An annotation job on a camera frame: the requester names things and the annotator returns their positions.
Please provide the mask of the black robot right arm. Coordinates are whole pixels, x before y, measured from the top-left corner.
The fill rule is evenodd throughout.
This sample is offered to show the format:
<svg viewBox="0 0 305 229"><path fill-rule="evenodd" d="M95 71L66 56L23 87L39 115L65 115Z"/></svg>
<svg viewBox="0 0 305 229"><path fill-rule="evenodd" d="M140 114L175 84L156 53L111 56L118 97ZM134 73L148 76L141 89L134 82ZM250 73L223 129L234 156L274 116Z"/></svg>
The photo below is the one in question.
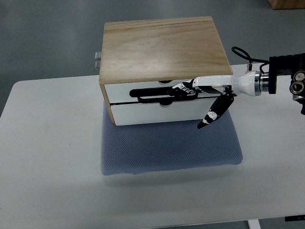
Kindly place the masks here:
<svg viewBox="0 0 305 229"><path fill-rule="evenodd" d="M259 89L269 94L276 93L278 76L290 76L289 91L293 100L302 105L301 114L305 114L305 54L270 57L269 70L261 74Z"/></svg>

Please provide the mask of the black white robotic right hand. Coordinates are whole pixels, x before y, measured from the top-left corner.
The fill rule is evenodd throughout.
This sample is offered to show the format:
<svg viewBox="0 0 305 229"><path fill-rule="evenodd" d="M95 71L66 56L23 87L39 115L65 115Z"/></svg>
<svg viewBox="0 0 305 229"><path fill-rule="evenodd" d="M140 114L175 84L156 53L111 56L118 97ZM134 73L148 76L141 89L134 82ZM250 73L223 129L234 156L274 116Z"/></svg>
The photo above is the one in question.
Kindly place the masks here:
<svg viewBox="0 0 305 229"><path fill-rule="evenodd" d="M243 76L200 76L173 86L169 90L169 95L183 99L197 97L199 93L219 94L204 119L198 123L197 128L201 129L218 120L231 106L235 96L259 96L267 85L258 71L248 72Z"/></svg>

